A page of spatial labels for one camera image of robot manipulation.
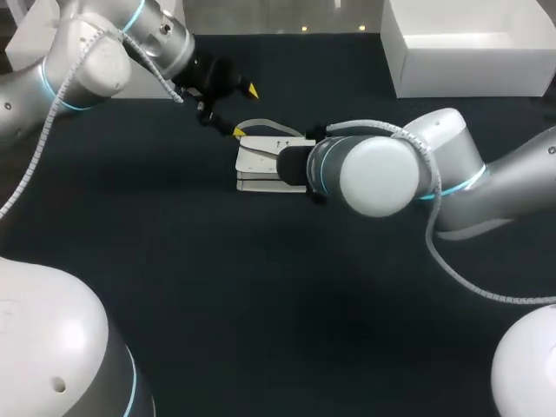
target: black table surface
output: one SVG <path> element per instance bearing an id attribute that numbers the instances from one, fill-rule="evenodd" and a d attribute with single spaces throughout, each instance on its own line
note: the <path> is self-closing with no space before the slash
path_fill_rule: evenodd
<path id="1" fill-rule="evenodd" d="M 259 88 L 258 103 L 220 107 L 237 122 L 404 124 L 454 107 L 486 161 L 550 126 L 526 98 L 396 100 L 377 36 L 199 44 Z M 237 142 L 199 127 L 194 110 L 113 100 L 60 122 L 3 223 L 2 256 L 65 270 L 99 295 L 162 417 L 493 416 L 494 351 L 532 309 L 455 283 L 415 208 L 373 220 L 237 192 Z M 537 214 L 438 245 L 484 288 L 556 295 L 553 225 Z"/>

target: white cardboard box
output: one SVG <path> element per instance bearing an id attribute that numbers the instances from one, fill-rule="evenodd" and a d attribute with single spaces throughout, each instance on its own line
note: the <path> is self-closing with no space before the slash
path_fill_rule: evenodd
<path id="1" fill-rule="evenodd" d="M 399 98 L 543 96 L 556 71 L 536 0 L 386 0 L 381 39 Z"/>
<path id="2" fill-rule="evenodd" d="M 185 24 L 182 0 L 156 1 L 163 9 Z M 35 1 L 6 48 L 6 55 L 14 71 L 22 70 L 48 53 L 56 35 L 56 22 L 59 17 L 60 10 L 56 0 Z M 114 98 L 169 98 L 169 96 L 145 68 L 132 62 L 128 86 Z"/>
<path id="3" fill-rule="evenodd" d="M 314 146 L 305 137 L 244 136 L 240 141 L 235 169 L 237 189 L 263 193 L 304 193 L 302 186 L 283 182 L 276 170 L 278 155 L 288 146 Z"/>

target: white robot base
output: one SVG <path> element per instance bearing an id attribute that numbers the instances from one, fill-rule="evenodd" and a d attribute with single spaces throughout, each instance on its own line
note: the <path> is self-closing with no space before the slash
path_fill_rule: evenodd
<path id="1" fill-rule="evenodd" d="M 556 305 L 533 311 L 500 342 L 493 397 L 501 417 L 556 415 Z"/>
<path id="2" fill-rule="evenodd" d="M 76 277 L 0 258 L 0 415 L 155 417 L 102 303 Z"/>

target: cable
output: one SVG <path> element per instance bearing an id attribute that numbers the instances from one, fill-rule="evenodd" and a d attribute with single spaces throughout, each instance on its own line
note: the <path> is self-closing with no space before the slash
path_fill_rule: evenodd
<path id="1" fill-rule="evenodd" d="M 250 120 L 246 120 L 245 122 L 241 122 L 240 124 L 238 124 L 237 128 L 241 129 L 241 130 L 244 130 L 244 129 L 254 128 L 254 127 L 258 127 L 258 126 L 264 126 L 264 127 L 271 128 L 271 129 L 274 129 L 274 130 L 279 130 L 280 132 L 287 133 L 288 135 L 291 135 L 291 136 L 303 137 L 303 135 L 301 133 L 299 133 L 297 130 L 291 129 L 288 126 L 284 126 L 283 124 L 273 122 L 272 120 L 269 120 L 269 119 L 250 119 Z M 242 137 L 243 136 L 236 136 L 235 139 L 237 139 L 239 141 L 239 140 L 242 139 Z"/>
<path id="2" fill-rule="evenodd" d="M 150 73 L 155 76 L 158 82 L 163 86 L 164 90 L 168 93 L 168 95 L 178 104 L 183 104 L 183 99 L 178 96 L 178 94 L 174 91 L 174 89 L 166 82 L 164 77 L 162 76 L 161 72 L 158 70 L 156 65 L 152 62 L 149 56 L 141 49 L 139 44 L 135 41 L 133 37 L 128 35 L 125 32 L 120 31 L 120 35 L 123 36 L 123 40 L 127 43 L 133 50 L 141 57 L 145 65 L 149 67 Z"/>
<path id="3" fill-rule="evenodd" d="M 85 44 L 81 55 L 79 56 L 77 61 L 71 66 L 71 68 L 68 71 L 68 74 L 63 79 L 62 85 L 60 86 L 60 89 L 58 90 L 56 97 L 54 98 L 54 101 L 50 106 L 50 110 L 48 112 L 48 115 L 46 116 L 46 120 L 44 121 L 43 130 L 41 131 L 41 135 L 39 136 L 38 144 L 36 145 L 35 153 L 31 158 L 29 167 L 25 171 L 22 180 L 17 185 L 16 190 L 13 192 L 13 194 L 8 199 L 8 201 L 0 208 L 0 220 L 2 220 L 6 216 L 6 214 L 10 211 L 13 205 L 17 202 L 21 194 L 27 188 L 27 185 L 29 184 L 31 177 L 35 173 L 36 166 L 39 163 L 44 151 L 44 145 L 46 144 L 46 141 L 49 138 L 50 130 L 52 129 L 52 123 L 54 122 L 54 119 L 58 114 L 58 111 L 62 105 L 63 99 L 65 98 L 66 92 L 68 90 L 68 87 L 71 85 L 74 78 L 76 77 L 77 71 L 81 68 L 81 66 L 87 59 L 87 56 L 89 56 L 89 53 L 93 50 L 95 45 L 108 34 L 109 31 L 106 30 L 97 31 L 97 33 L 93 37 L 91 37 L 90 40 Z M 137 52 L 137 54 L 139 54 L 140 58 L 145 62 L 147 67 L 149 67 L 151 73 L 155 76 L 158 82 L 163 86 L 163 88 L 166 90 L 169 96 L 172 97 L 172 99 L 176 103 L 182 104 L 183 99 L 179 97 L 177 93 L 173 91 L 172 87 L 166 82 L 166 80 L 164 80 L 164 77 L 162 76 L 158 68 L 151 61 L 149 56 L 147 56 L 147 54 L 143 52 L 143 50 L 137 44 L 137 42 L 125 32 L 118 30 L 118 34 L 122 36 L 123 40 L 129 46 L 131 46 L 131 48 L 133 48 L 133 50 Z"/>
<path id="4" fill-rule="evenodd" d="M 387 132 L 393 133 L 392 137 L 404 139 L 415 147 L 415 149 L 421 154 L 425 164 L 429 167 L 433 177 L 433 194 L 434 202 L 433 208 L 431 210 L 431 215 L 428 218 L 427 229 L 425 231 L 425 242 L 427 248 L 433 258 L 439 263 L 439 265 L 448 272 L 460 285 L 473 291 L 475 294 L 487 298 L 488 300 L 503 302 L 506 304 L 517 304 L 517 305 L 543 305 L 543 304 L 554 304 L 556 303 L 556 297 L 536 297 L 536 298 L 519 298 L 519 297 L 508 297 L 504 295 L 498 295 L 485 289 L 477 287 L 470 281 L 466 280 L 463 276 L 458 274 L 448 263 L 442 258 L 436 247 L 434 246 L 434 227 L 436 225 L 436 220 L 440 214 L 440 205 L 442 201 L 442 180 L 440 178 L 440 171 L 438 165 L 434 159 L 434 155 L 430 148 L 424 144 L 417 136 L 400 128 L 394 126 L 393 124 L 386 122 L 378 122 L 374 120 L 356 120 L 352 122 L 338 123 L 328 126 L 328 132 L 334 132 L 339 129 L 348 128 L 360 128 L 368 127 L 374 129 L 382 129 Z"/>

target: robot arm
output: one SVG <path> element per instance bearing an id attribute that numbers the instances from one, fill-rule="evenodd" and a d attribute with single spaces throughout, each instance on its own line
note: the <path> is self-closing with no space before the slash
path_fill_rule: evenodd
<path id="1" fill-rule="evenodd" d="M 429 147 L 438 164 L 443 184 L 438 236 L 467 239 L 556 207 L 556 129 L 489 164 L 454 109 L 435 111 L 404 129 Z M 325 137 L 312 149 L 286 149 L 278 169 L 286 182 L 308 185 L 312 195 L 345 202 L 363 215 L 392 215 L 414 201 L 432 207 L 430 169 L 401 139 Z"/>
<path id="2" fill-rule="evenodd" d="M 130 78 L 128 51 L 118 32 L 127 33 L 147 54 L 165 80 L 182 96 L 199 103 L 203 125 L 224 135 L 235 126 L 213 111 L 234 90 L 257 98 L 253 84 L 235 74 L 227 60 L 214 59 L 195 47 L 191 33 L 156 0 L 57 0 L 60 23 L 49 54 L 26 69 L 0 77 L 0 148 L 9 146 L 41 124 L 56 92 L 83 48 L 99 30 L 98 41 L 68 88 L 59 116 L 90 109 L 123 90 Z M 143 64 L 136 54 L 134 59 Z"/>

